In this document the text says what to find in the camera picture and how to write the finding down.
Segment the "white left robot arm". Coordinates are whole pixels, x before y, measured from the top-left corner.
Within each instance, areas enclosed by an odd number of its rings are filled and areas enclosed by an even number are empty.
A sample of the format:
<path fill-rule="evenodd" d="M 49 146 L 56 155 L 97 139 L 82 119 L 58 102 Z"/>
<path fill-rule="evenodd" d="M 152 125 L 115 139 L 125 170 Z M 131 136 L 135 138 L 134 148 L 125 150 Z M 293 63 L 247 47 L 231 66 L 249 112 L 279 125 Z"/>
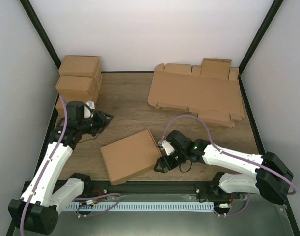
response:
<path fill-rule="evenodd" d="M 15 226 L 25 231 L 49 235 L 62 211 L 77 197 L 89 198 L 93 193 L 91 177 L 74 173 L 58 190 L 58 177 L 82 136 L 96 137 L 111 123 L 114 116 L 96 110 L 92 101 L 65 102 L 64 117 L 51 132 L 46 154 L 33 180 L 20 196 L 12 199 L 8 211 Z"/>

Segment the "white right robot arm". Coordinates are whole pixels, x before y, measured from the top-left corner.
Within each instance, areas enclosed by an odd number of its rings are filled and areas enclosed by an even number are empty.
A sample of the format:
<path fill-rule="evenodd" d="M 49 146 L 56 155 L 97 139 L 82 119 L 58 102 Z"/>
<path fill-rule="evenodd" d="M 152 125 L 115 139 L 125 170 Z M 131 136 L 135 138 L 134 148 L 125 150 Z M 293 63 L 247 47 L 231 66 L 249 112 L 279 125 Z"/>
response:
<path fill-rule="evenodd" d="M 272 152 L 259 155 L 233 151 L 203 139 L 192 141 L 178 130 L 170 132 L 158 147 L 164 154 L 154 166 L 156 172 L 167 173 L 187 161 L 234 171 L 234 174 L 216 173 L 210 185 L 216 198 L 227 193 L 255 193 L 269 202 L 282 205 L 289 195 L 293 173 Z"/>

